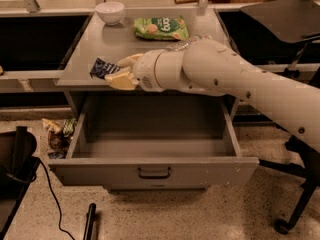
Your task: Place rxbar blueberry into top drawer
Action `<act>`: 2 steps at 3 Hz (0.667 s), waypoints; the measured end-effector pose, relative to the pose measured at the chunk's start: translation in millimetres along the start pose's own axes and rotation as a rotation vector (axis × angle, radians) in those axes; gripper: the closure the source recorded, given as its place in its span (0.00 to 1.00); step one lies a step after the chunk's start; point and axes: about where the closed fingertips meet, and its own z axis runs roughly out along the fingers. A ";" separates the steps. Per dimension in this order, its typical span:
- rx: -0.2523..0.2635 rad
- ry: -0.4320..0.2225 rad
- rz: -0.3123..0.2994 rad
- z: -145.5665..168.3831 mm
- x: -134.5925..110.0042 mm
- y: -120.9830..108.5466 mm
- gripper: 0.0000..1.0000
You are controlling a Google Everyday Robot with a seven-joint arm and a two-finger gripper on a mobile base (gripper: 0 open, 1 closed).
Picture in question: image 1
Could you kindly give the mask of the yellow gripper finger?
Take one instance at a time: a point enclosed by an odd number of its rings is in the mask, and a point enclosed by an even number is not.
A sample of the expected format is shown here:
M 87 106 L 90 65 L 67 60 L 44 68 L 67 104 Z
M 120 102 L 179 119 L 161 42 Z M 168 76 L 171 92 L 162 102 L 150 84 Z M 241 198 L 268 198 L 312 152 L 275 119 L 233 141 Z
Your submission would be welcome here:
M 125 67 L 116 73 L 108 74 L 104 79 L 110 87 L 119 90 L 134 90 L 138 85 L 138 80 L 130 67 Z
M 131 56 L 125 57 L 117 62 L 119 67 L 133 67 L 137 60 L 143 56 L 143 53 L 133 54 Z

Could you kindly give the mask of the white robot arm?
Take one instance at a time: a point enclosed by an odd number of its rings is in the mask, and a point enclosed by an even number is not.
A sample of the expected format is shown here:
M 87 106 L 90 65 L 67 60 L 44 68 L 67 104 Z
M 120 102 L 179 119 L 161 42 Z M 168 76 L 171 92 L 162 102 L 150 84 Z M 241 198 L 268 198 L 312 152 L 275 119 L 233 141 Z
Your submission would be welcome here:
M 180 51 L 151 50 L 119 65 L 118 72 L 105 76 L 115 89 L 228 94 L 320 152 L 320 89 L 264 71 L 215 40 L 199 40 Z

